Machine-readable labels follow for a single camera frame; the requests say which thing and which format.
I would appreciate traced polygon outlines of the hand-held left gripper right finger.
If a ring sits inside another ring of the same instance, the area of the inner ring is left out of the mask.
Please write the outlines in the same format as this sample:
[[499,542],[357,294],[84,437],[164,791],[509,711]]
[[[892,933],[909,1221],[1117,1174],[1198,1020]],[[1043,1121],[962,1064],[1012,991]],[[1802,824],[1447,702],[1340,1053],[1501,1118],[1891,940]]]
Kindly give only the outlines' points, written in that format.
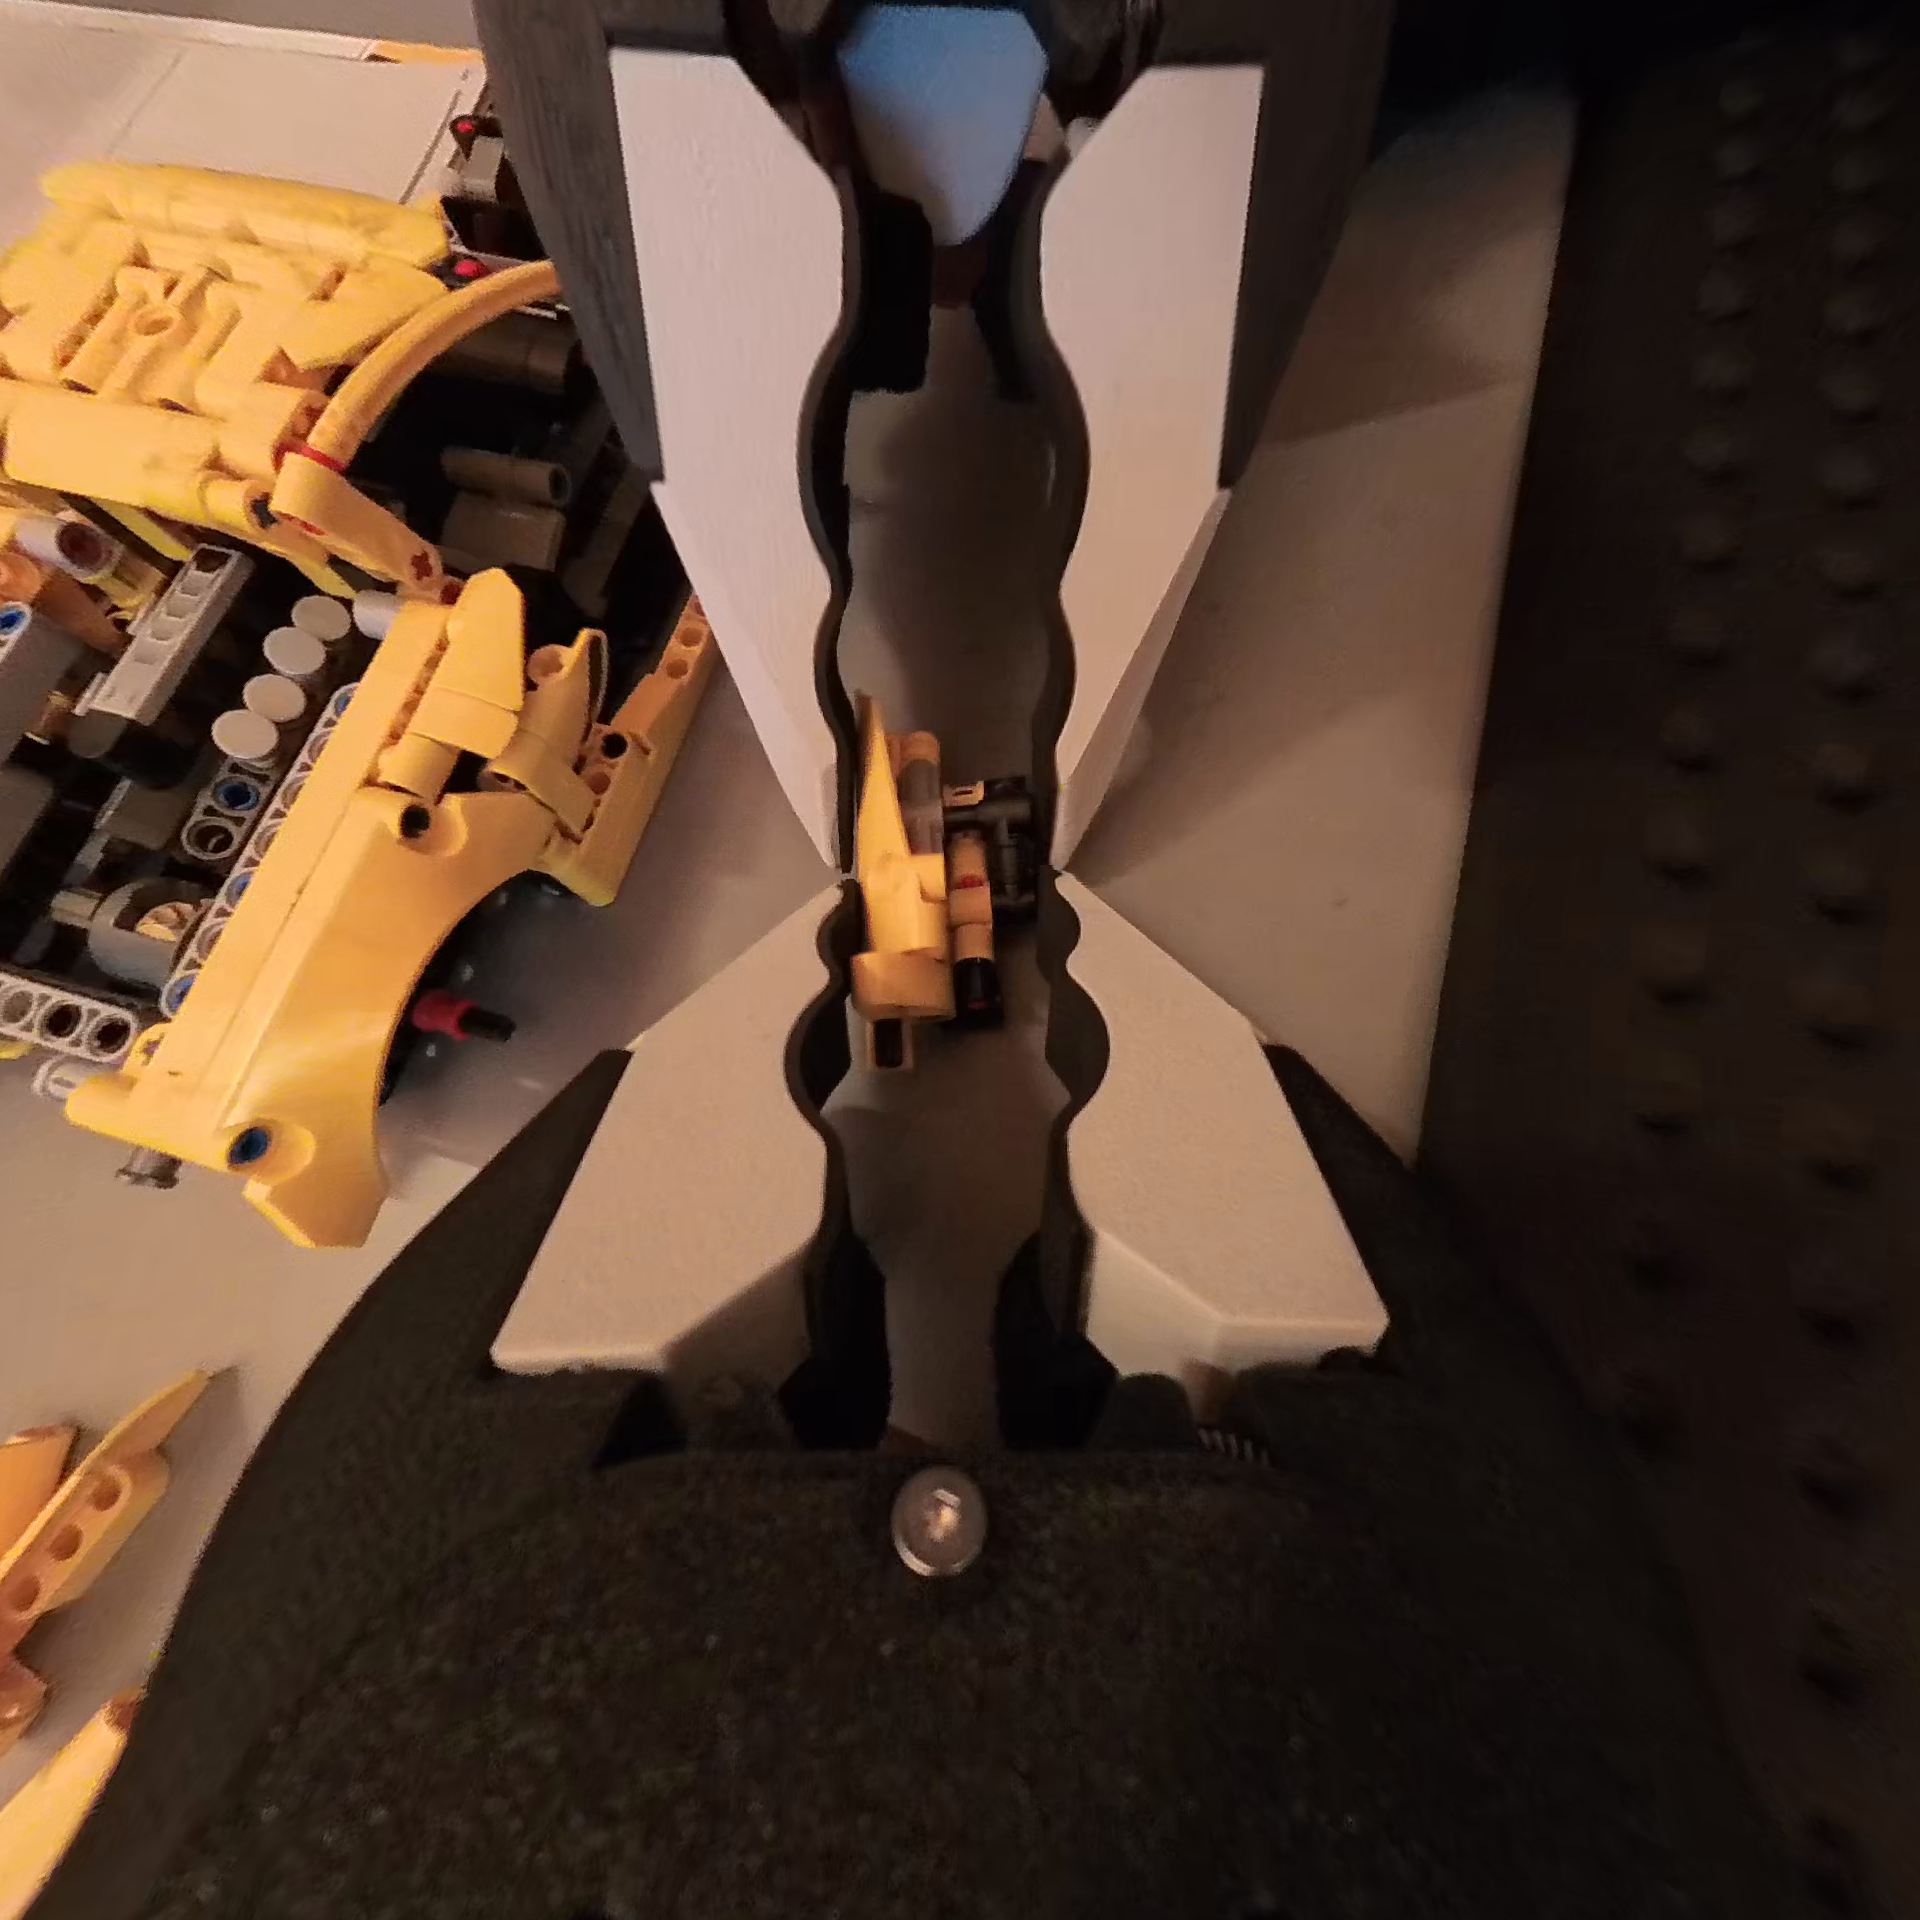
[[1251,1020],[1077,877],[1041,911],[1037,1432],[1123,1375],[1201,1412],[1260,1364],[1372,1351],[1385,1308]]

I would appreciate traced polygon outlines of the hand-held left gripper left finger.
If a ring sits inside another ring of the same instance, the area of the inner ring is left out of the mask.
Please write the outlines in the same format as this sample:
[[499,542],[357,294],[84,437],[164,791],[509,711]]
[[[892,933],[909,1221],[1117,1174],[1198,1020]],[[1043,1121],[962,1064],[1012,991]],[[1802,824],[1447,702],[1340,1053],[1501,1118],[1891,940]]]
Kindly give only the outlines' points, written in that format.
[[873,1445],[873,1255],[825,1118],[851,1070],[851,900],[810,900],[627,1047],[491,1349],[516,1375],[769,1388]]

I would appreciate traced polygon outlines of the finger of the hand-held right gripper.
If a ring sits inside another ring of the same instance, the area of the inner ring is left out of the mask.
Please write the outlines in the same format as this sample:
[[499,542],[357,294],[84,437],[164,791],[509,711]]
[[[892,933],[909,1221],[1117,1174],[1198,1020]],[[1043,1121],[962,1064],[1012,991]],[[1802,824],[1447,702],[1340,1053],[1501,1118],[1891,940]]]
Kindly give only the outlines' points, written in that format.
[[729,55],[618,46],[618,147],[655,406],[655,505],[810,841],[844,847],[844,606],[817,431],[857,299],[855,163]]
[[1033,720],[1046,864],[1103,803],[1229,492],[1221,479],[1260,63],[1153,67],[1023,215],[1014,348],[1046,430]]

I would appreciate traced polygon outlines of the thin yellow beam piece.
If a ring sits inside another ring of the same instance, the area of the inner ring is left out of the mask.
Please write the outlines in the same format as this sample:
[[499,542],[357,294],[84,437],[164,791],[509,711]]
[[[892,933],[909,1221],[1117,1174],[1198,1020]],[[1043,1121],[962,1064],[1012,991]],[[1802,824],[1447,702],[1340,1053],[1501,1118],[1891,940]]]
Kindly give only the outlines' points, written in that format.
[[870,695],[855,720],[851,1000],[867,1068],[905,1072],[922,1028],[1004,1021],[999,935],[1037,908],[1037,805],[1019,775],[949,783],[940,739],[892,732]]

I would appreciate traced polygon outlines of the yellow brick car model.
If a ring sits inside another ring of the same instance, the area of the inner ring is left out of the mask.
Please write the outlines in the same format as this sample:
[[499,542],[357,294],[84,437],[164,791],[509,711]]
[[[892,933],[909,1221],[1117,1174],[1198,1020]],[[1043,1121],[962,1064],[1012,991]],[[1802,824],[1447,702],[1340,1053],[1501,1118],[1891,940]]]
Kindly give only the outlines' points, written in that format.
[[70,159],[5,251],[5,1057],[359,1246],[489,904],[610,904],[718,660],[522,208]]

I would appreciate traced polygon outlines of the grey desk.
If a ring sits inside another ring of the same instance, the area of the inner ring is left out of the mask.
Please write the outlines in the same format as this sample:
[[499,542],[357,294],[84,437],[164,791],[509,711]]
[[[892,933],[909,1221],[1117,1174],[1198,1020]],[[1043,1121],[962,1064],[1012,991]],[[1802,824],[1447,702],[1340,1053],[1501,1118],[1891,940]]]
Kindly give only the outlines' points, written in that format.
[[[1410,124],[1359,183],[1265,441],[1211,542],[1121,780],[1073,872],[1301,1049],[1406,1157],[1473,806],[1513,493],[1569,191],[1573,104],[1546,73]],[[372,1275],[604,1044],[635,1038],[825,887],[718,673],[596,915],[508,911],[486,988],[511,1047],[420,1064],[397,1190],[359,1251],[307,1253],[189,1171],[123,1149],[5,1070],[5,1432],[105,1429],[213,1372],[173,1484],[31,1647],[50,1705],[5,1797],[145,1683],[259,1436]]]

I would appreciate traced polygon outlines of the black perforated mat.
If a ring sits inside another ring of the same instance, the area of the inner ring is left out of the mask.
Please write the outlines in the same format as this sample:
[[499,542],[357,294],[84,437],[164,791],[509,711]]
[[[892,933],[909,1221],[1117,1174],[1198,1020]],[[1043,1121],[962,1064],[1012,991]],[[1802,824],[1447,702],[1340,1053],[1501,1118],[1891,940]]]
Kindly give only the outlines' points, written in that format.
[[1788,1915],[1916,1915],[1916,4],[1580,101],[1423,1159],[1630,1462]]

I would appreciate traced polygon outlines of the open instruction booklet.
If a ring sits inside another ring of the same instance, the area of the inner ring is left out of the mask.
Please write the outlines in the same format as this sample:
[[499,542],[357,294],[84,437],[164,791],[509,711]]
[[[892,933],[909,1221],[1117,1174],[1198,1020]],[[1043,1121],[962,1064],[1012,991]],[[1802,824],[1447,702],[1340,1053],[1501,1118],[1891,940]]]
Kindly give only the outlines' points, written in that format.
[[5,195],[69,159],[177,163],[403,201],[486,77],[478,55],[108,7],[5,4]]

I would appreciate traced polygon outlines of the yellow beam brick assembly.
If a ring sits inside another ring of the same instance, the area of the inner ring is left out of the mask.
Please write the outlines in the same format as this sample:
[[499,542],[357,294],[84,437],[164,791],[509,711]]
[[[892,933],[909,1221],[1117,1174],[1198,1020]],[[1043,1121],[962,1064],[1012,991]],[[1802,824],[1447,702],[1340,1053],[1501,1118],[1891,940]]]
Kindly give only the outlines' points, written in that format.
[[3,1750],[30,1732],[45,1680],[20,1657],[37,1623],[108,1571],[173,1476],[164,1452],[213,1374],[191,1372],[135,1405],[83,1456],[76,1424],[17,1430],[3,1447]]

